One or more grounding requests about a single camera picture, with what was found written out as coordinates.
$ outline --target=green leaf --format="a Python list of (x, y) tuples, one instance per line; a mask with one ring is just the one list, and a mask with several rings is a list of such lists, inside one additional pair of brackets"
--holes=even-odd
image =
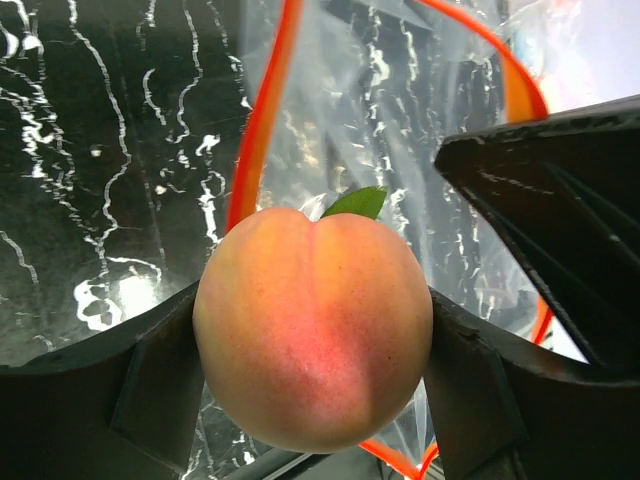
[(375, 220), (382, 210), (388, 191), (387, 187), (361, 188), (336, 200), (333, 205), (327, 208), (321, 218), (338, 213), (354, 213)]

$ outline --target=transparent plastic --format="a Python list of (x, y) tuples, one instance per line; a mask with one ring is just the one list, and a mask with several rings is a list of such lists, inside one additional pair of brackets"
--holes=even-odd
[[(253, 103), (283, 1), (243, 1), (240, 49)], [(386, 185), (380, 221), (406, 239), (429, 284), (472, 313), (530, 336), (535, 289), (493, 229), (432, 166), (446, 136), (507, 121), (506, 70), (494, 46), (422, 3), (305, 2), (257, 209), (288, 206), (317, 219), (340, 194)], [(546, 54), (557, 0), (513, 1), (508, 11), (498, 0), (448, 3), (503, 41), (528, 25), (538, 42), (532, 51)], [(527, 61), (539, 63), (529, 53)], [(421, 383), (368, 449), (390, 447), (419, 468), (434, 440)]]

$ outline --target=plastic bag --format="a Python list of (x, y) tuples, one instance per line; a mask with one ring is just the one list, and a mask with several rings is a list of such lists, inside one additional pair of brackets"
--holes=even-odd
[[(495, 232), (432, 167), (445, 136), (506, 120), (509, 92), (502, 79), (514, 84), (513, 66), (508, 70), (494, 46), (421, 3), (304, 3), (273, 131), (254, 126), (245, 137), (258, 142), (272, 133), (257, 208), (289, 206), (315, 219), (339, 194), (386, 185), (390, 196), (380, 220), (406, 239), (429, 284), (472, 313), (529, 335), (536, 318), (533, 286)], [(450, 3), (463, 3), (490, 31), (508, 35), (509, 15), (497, 1)], [(254, 100), (282, 5), (245, 0), (242, 62)], [(287, 25), (295, 24), (291, 18)], [(531, 88), (522, 81), (516, 87), (512, 100)], [(537, 106), (524, 103), (520, 119), (535, 116), (536, 108), (546, 115), (540, 99)], [(421, 383), (402, 414), (363, 448), (381, 458), (400, 453), (410, 465), (403, 470), (396, 462), (394, 468), (421, 478), (424, 471), (415, 469), (437, 454), (433, 442)]]

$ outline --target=black marble surface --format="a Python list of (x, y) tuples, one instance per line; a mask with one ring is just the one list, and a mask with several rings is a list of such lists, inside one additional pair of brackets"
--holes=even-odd
[[(0, 1), (0, 363), (95, 335), (199, 277), (224, 234), (250, 111), (240, 8), (235, 0)], [(489, 317), (493, 307), (473, 293), (477, 219), (430, 161), (445, 133), (495, 122), (499, 63), (468, 62), (456, 73), (463, 108), (452, 116), (430, 80), (447, 68), (432, 31), (357, 2), (330, 8), (382, 52), (363, 88), (384, 89), (389, 72), (406, 84), (407, 145), (424, 161), (429, 215), (448, 226), (430, 233), (434, 275)], [(401, 203), (406, 191), (388, 180)], [(409, 239), (422, 235), (405, 227)], [(186, 478), (223, 478), (268, 448), (205, 391)]]

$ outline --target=ripe peach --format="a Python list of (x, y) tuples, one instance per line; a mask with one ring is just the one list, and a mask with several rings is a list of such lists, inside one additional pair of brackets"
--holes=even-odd
[(330, 453), (374, 435), (411, 399), (432, 316), (420, 265), (392, 230), (271, 208), (211, 257), (194, 328), (207, 383), (240, 428)]

